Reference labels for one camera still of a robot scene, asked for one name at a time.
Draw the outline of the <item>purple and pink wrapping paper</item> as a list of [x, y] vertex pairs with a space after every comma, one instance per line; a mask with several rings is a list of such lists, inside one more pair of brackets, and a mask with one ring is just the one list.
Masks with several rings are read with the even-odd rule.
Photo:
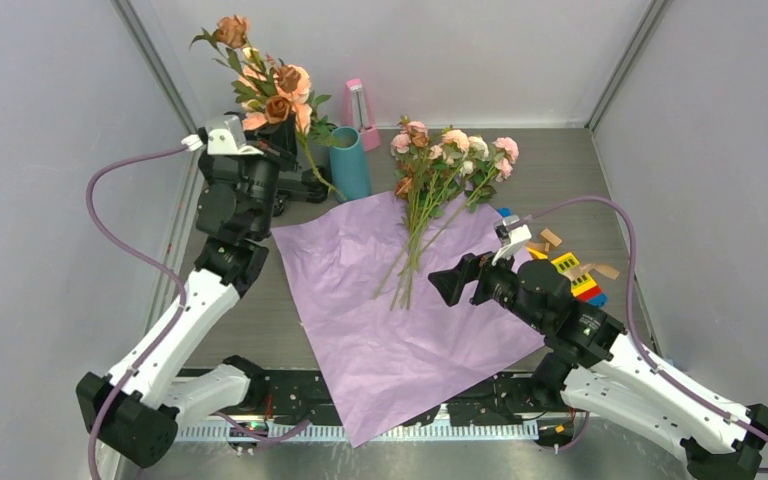
[[349, 443], [358, 447], [538, 350], [542, 337], [501, 307], [447, 306], [427, 275], [498, 247], [498, 212], [458, 213], [421, 257], [408, 308], [392, 305], [406, 238], [390, 193], [277, 227], [300, 322]]

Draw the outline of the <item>pink flower bouquet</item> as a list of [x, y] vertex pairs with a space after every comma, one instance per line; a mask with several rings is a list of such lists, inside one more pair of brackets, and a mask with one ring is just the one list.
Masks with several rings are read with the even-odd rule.
[[496, 195], [494, 184], [510, 178], [520, 150], [511, 137], [487, 142], [454, 126], [434, 134], [423, 122], [403, 116], [390, 151], [398, 174], [393, 195], [403, 202], [406, 234], [375, 294], [394, 279], [390, 308], [395, 310], [411, 306], [423, 254], [462, 212], [473, 212]]

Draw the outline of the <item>brown rose flower stem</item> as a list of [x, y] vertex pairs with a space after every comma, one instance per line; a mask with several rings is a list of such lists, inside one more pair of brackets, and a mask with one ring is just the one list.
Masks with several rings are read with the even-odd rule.
[[243, 129], [256, 131], [291, 120], [314, 178], [337, 199], [347, 200], [348, 195], [323, 176], [311, 150], [313, 144], [326, 147], [336, 144], [336, 125], [318, 111], [330, 96], [315, 93], [313, 79], [304, 67], [253, 46], [250, 30], [247, 17], [224, 16], [213, 30], [203, 28], [191, 42], [207, 43], [216, 52], [214, 61], [237, 75], [232, 87], [235, 101], [244, 112]]

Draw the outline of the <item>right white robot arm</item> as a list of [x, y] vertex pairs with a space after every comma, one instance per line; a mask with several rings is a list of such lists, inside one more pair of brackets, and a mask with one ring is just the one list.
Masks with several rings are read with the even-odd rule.
[[730, 401], [688, 378], [624, 325], [576, 298], [548, 260], [467, 254], [429, 274], [448, 306], [469, 283], [473, 305], [493, 301], [543, 335], [549, 353], [529, 379], [535, 405], [594, 413], [647, 438], [681, 460], [695, 479], [753, 479], [768, 445], [768, 407]]

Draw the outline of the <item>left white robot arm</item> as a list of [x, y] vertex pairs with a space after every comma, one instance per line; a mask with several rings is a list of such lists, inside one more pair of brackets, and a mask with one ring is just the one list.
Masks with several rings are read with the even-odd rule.
[[[262, 240], [270, 235], [279, 174], [297, 167], [293, 135], [248, 133], [242, 146], [221, 147], [216, 133], [201, 131], [177, 147], [120, 160], [95, 172], [85, 202], [98, 230], [129, 255], [166, 275], [176, 297], [129, 354], [99, 376], [88, 372], [76, 395], [89, 434], [87, 464], [98, 479], [97, 448], [105, 445], [146, 469], [169, 450], [178, 430], [235, 406], [244, 414], [258, 412], [267, 398], [262, 370], [231, 356], [208, 373], [179, 387], [179, 370], [195, 347], [257, 281], [269, 255]], [[106, 174], [135, 163], [198, 150], [198, 167], [207, 182], [202, 202], [208, 236], [194, 269], [182, 280], [166, 265], [135, 250], [100, 220], [94, 190]]]

